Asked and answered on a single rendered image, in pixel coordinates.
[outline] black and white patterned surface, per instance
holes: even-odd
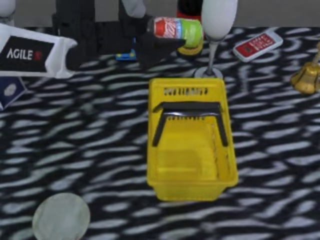
[[[0,239],[34,240],[36,208],[61,192],[89,204],[85,240],[320,239],[320,96],[290,85],[320,29],[275,28],[281,48],[238,61],[235,43],[263,30],[234,28],[218,49],[239,183],[214,202],[160,202],[146,183],[149,80],[190,76],[207,48],[145,72],[103,56],[68,80],[26,79],[0,114]]]

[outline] agile logo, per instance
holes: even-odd
[[[20,59],[28,61],[40,61],[42,58],[42,53],[40,51],[25,50],[18,48],[10,48],[8,54],[6,55],[7,59]]]
[[[51,42],[11,36],[0,52],[0,71],[45,73]]]

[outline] gold bell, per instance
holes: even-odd
[[[291,78],[291,84],[295,90],[302,94],[314,94],[320,88],[320,42],[317,44],[318,53],[312,62],[304,64],[302,69]]]

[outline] soda can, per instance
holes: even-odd
[[[184,39],[186,48],[196,48],[203,40],[204,31],[199,20],[175,17],[155,17],[148,30],[158,38]]]

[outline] blue and yellow object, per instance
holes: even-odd
[[[134,49],[131,50],[129,53],[118,53],[115,55],[115,59],[117,61],[136,61],[136,51]]]
[[[222,79],[153,79],[148,111],[147,182],[160,200],[213,201],[237,184]]]

